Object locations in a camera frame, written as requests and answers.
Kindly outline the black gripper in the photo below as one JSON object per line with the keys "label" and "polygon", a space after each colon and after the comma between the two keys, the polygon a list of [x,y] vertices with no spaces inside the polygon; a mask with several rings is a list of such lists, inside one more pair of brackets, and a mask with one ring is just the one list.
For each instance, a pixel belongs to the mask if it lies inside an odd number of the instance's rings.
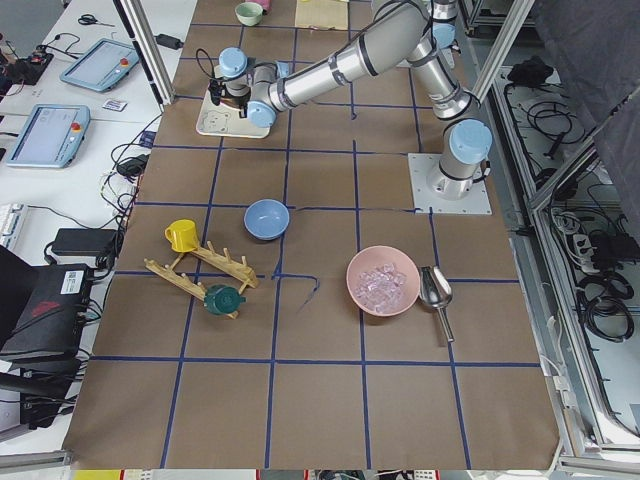
{"label": "black gripper", "polygon": [[240,113],[246,113],[250,99],[250,86],[247,75],[236,78],[211,78],[208,91],[214,106],[224,105]]}

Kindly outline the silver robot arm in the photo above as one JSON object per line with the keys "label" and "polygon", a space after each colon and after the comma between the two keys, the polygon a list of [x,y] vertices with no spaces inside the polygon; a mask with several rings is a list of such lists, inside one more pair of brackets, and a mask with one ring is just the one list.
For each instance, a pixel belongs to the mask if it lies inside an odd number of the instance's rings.
{"label": "silver robot arm", "polygon": [[432,21],[432,35],[440,50],[451,47],[456,35],[458,4],[456,0],[424,1]]}
{"label": "silver robot arm", "polygon": [[406,63],[426,90],[435,116],[446,122],[444,148],[426,182],[450,201],[466,197],[492,145],[490,129],[477,114],[480,102],[447,64],[434,33],[435,9],[421,1],[375,1],[373,20],[325,59],[285,75],[276,61],[224,49],[209,74],[207,99],[226,105],[257,128],[270,128],[279,113],[318,96],[377,77]]}

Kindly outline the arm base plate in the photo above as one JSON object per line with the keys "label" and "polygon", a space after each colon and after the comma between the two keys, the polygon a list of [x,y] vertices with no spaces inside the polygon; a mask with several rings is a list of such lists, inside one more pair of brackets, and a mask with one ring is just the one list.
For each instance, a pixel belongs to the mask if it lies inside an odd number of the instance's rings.
{"label": "arm base plate", "polygon": [[440,170],[441,154],[409,153],[413,208],[417,213],[491,215],[486,182],[480,174],[454,180]]}

